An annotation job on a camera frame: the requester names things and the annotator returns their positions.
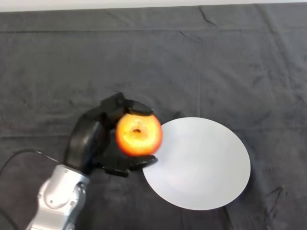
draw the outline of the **table surface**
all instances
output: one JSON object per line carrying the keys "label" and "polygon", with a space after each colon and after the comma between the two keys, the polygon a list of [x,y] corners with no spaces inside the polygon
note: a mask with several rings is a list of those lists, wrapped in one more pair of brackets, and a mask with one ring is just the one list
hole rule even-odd
{"label": "table surface", "polygon": [[[307,229],[306,12],[297,3],[0,13],[0,161],[24,148],[60,160],[78,116],[121,91],[162,123],[197,116],[230,128],[251,178],[227,206],[192,211],[160,198],[142,172],[96,171],[77,230]],[[29,153],[1,176],[0,206],[20,229],[54,166]]]}

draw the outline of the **red apple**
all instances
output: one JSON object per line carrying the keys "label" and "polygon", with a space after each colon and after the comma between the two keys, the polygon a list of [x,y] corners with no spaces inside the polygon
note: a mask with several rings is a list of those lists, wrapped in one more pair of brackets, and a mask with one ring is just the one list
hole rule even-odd
{"label": "red apple", "polygon": [[162,142],[162,128],[155,115],[125,114],[116,127],[116,142],[129,156],[154,154]]}

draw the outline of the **white wall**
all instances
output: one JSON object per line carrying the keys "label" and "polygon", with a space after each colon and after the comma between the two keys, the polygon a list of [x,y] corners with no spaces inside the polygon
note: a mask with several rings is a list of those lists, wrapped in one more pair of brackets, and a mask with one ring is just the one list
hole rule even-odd
{"label": "white wall", "polygon": [[307,2],[307,0],[0,0],[0,12],[276,2]]}

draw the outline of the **paper plate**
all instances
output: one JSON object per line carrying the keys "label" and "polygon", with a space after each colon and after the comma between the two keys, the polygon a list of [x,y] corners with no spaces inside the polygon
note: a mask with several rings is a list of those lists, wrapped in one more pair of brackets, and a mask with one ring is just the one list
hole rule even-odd
{"label": "paper plate", "polygon": [[209,210],[224,206],[244,190],[250,175],[240,139],[214,121],[186,117],[162,125],[158,162],[143,169],[163,199],[179,207]]}

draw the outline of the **black cable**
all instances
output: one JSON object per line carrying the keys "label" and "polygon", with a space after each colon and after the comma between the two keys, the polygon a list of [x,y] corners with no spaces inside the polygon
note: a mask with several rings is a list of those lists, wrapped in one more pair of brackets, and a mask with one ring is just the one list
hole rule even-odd
{"label": "black cable", "polygon": [[[41,151],[38,151],[36,149],[22,149],[22,150],[19,150],[19,151],[16,151],[16,152],[13,152],[13,154],[11,156],[9,156],[0,166],[0,176],[5,168],[5,166],[7,166],[7,164],[14,158],[16,157],[17,155],[19,154],[22,154],[22,153],[28,153],[28,152],[31,152],[31,153],[38,153],[38,154],[41,154],[43,155],[44,157],[47,157],[48,159],[50,160],[53,160],[55,161],[56,163],[59,163],[57,160],[51,158],[50,156],[44,154],[43,152]],[[9,214],[7,214],[1,207],[0,207],[0,214],[2,214],[6,220],[11,224],[11,226],[13,227],[14,230],[19,230],[18,229],[18,226],[16,224],[16,222],[10,217]]]}

